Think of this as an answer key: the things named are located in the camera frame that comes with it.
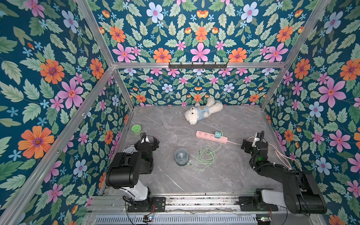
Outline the teal USB charger plug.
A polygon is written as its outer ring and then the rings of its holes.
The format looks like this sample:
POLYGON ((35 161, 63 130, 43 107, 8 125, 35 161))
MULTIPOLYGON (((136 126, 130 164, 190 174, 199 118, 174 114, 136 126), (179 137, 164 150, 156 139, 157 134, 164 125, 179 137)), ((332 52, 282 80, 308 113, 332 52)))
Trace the teal USB charger plug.
POLYGON ((214 137, 220 139, 222 137, 222 133, 221 132, 215 132, 214 137))

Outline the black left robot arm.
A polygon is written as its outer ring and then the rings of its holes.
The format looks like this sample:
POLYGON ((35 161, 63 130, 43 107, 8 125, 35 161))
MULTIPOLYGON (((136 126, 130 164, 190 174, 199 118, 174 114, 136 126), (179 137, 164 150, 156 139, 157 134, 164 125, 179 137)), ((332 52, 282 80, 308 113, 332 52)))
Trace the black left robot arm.
POLYGON ((151 201, 151 191, 139 181, 142 174, 151 174, 154 167, 153 152, 159 147, 159 140, 146 133, 132 145, 134 152, 118 152, 106 173, 106 185, 125 191, 131 201, 151 201))

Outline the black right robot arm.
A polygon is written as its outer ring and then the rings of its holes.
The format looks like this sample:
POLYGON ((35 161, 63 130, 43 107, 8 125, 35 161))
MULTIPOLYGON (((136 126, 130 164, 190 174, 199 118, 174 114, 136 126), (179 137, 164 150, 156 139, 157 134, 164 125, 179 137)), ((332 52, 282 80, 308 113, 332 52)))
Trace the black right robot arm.
POLYGON ((241 149, 251 155, 249 165, 258 175, 282 184, 282 207, 292 214, 325 214, 326 201, 311 172, 297 171, 268 160, 268 142, 256 137, 243 140, 241 149))

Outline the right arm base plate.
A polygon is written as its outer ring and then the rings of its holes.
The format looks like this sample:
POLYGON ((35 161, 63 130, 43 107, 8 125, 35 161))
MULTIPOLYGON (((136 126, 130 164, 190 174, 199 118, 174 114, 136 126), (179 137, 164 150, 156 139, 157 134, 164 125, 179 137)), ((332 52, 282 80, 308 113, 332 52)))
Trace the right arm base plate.
POLYGON ((278 206, 260 202, 253 196, 240 196, 236 203, 242 212, 278 212, 278 206))

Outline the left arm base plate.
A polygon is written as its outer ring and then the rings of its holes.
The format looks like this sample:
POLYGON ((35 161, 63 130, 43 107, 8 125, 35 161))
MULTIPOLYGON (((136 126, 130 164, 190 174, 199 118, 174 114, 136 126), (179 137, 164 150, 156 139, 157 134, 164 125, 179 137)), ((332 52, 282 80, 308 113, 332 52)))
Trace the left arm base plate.
POLYGON ((127 206, 128 212, 165 212, 165 197, 150 197, 143 201, 131 200, 127 206))

